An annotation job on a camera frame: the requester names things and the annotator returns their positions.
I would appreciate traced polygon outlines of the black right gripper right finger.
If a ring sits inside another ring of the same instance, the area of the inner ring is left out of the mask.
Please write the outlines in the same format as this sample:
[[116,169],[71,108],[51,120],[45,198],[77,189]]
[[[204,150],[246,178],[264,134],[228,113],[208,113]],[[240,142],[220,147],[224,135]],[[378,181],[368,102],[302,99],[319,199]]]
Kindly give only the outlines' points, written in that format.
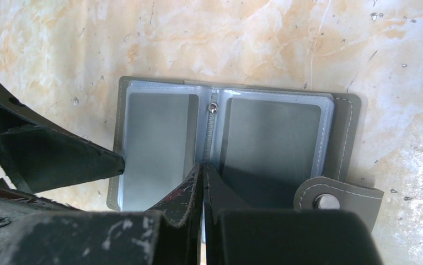
[[208,264],[381,264],[371,232],[384,192],[328,177],[296,190],[291,209],[254,208],[204,165]]

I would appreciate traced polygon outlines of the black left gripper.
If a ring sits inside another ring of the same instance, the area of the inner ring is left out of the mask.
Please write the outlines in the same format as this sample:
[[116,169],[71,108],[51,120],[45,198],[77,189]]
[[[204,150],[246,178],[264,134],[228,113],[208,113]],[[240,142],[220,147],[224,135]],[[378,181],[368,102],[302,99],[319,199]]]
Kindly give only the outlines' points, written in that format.
[[1,252],[27,215],[78,210],[35,193],[120,175],[125,161],[39,115],[0,84],[0,166],[17,189],[0,178]]

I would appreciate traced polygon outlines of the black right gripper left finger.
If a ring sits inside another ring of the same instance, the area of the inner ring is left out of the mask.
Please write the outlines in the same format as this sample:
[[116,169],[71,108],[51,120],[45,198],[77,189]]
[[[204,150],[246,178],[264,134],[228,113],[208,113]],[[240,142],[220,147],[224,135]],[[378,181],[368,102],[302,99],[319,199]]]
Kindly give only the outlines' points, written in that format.
[[142,212],[53,211],[23,219],[0,264],[199,264],[203,167]]

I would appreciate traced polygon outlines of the grey leather card holder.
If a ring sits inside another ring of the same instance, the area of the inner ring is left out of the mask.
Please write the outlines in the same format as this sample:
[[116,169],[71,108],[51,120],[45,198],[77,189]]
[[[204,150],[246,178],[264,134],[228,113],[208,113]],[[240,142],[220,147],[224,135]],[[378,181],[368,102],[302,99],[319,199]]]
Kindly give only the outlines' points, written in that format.
[[347,180],[355,94],[121,77],[117,102],[126,167],[109,181],[112,210],[176,197],[193,165],[210,163],[246,206],[341,209],[375,226],[384,193]]

